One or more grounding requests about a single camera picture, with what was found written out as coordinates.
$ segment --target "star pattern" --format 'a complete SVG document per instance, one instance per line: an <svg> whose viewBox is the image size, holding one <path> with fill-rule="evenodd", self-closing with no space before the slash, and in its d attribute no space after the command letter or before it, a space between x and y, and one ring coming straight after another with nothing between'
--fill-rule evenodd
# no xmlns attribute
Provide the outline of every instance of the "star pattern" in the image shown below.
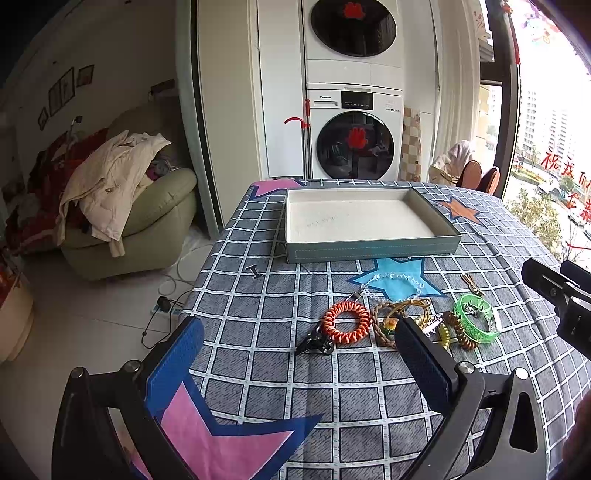
<svg viewBox="0 0 591 480"><path fill-rule="evenodd" d="M465 218L471 222L476 223L477 225L483 225L483 223L477 217L480 212L478 210L474 210L474 208L467 207L455 197L449 197L448 202L441 200L438 203L449 210L450 220Z"/></svg>
<svg viewBox="0 0 591 480"><path fill-rule="evenodd" d="M254 186L254 189L252 190L249 200L258 199L265 195L278 192L279 190L297 189L305 186L299 181L292 179L262 180L256 181L252 185Z"/></svg>
<svg viewBox="0 0 591 480"><path fill-rule="evenodd" d="M203 324L195 317L151 373L146 407L198 478L266 480L291 457L322 415L219 424L188 372L203 338ZM152 478L138 452L132 463L138 474Z"/></svg>
<svg viewBox="0 0 591 480"><path fill-rule="evenodd" d="M394 258L378 258L374 260L375 268L364 272L349 281L357 285L363 285L372 280L375 275L388 275L397 273L414 278L423 288L418 294L419 297L444 297L438 288L430 283L425 277L425 259L415 258L410 260L396 260ZM373 290L381 291L384 296L392 301L401 301L417 295L417 288L404 278L379 278L368 285Z"/></svg>

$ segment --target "car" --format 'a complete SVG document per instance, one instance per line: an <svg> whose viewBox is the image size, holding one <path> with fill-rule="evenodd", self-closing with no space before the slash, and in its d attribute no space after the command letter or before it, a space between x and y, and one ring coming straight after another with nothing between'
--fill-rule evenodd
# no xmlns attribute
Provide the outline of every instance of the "car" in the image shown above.
<svg viewBox="0 0 591 480"><path fill-rule="evenodd" d="M540 183L536 191L542 196L549 195L550 200L553 202L559 202L564 197L564 192L552 180L546 183Z"/></svg>
<svg viewBox="0 0 591 480"><path fill-rule="evenodd" d="M576 226L584 226L585 225L585 221L583 220L583 217L581 217L581 210L580 209L576 209L576 208L571 209L571 211L569 212L569 220L571 222L573 222Z"/></svg>

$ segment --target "window frame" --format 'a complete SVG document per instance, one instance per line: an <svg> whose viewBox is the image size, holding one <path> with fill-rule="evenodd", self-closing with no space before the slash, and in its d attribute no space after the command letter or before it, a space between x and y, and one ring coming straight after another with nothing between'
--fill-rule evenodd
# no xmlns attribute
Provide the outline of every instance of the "window frame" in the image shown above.
<svg viewBox="0 0 591 480"><path fill-rule="evenodd" d="M509 180L517 143L521 81L519 65L515 57L511 18L502 9L498 0L485 0L485 4L492 34L494 60L480 62L480 83L502 88L501 120L494 161L494 166L501 174L494 195L502 198Z"/></svg>

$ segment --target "checkered cloth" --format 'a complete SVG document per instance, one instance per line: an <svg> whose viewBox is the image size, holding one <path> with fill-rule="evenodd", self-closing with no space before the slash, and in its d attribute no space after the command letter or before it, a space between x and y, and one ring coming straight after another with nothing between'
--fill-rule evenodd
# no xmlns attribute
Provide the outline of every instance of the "checkered cloth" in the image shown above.
<svg viewBox="0 0 591 480"><path fill-rule="evenodd" d="M589 389L591 374L581 354L557 337L552 306L521 281L527 258L552 267L557 263L499 199L456 187L412 186L444 215L448 210L437 201L451 196L481 212L483 226L465 218L453 221L462 233L455 254L426 257L425 278L447 294L433 297L432 313L452 309L469 292L460 274L470 273L496 308L501 334L473 352L452 344L451 353L482 371L507 374L523 367L532 374L551 469L560 461L573 411ZM205 327L204 347L190 372L220 423L323 415L275 479L398 479L441 422L399 353L377 346L371 332L330 356L294 356L295 345L326 310L358 289L349 280L373 269L375 262L287 264L282 242L285 190L253 197L255 188L215 243L186 303L185 312L197 315ZM259 278L246 269L250 265L256 265ZM373 305L373 300L364 301ZM351 330L355 321L345 317L337 326ZM466 469L488 414L479 413L450 477Z"/></svg>

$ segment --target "tree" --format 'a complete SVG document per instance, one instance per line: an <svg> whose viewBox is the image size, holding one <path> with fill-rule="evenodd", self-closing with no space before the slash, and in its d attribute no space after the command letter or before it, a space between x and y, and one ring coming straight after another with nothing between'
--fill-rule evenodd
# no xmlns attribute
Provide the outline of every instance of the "tree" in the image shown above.
<svg viewBox="0 0 591 480"><path fill-rule="evenodd" d="M559 249L562 235L558 212L552 207L549 196L530 197L525 189L521 189L517 200L509 202L507 209L540 239L558 261L561 260Z"/></svg>
<svg viewBox="0 0 591 480"><path fill-rule="evenodd" d="M531 159L534 163L538 163L538 149L535 145L531 149Z"/></svg>
<svg viewBox="0 0 591 480"><path fill-rule="evenodd" d="M560 179L560 188L563 189L565 192L573 192L576 188L575 185L576 184L574 180L570 178L568 175L564 175Z"/></svg>
<svg viewBox="0 0 591 480"><path fill-rule="evenodd" d="M573 222L569 222L569 241L563 245L563 257L562 261L570 260L576 262L580 254L583 252L580 248L573 248L571 245L574 242L574 237L577 232L577 227L573 225Z"/></svg>

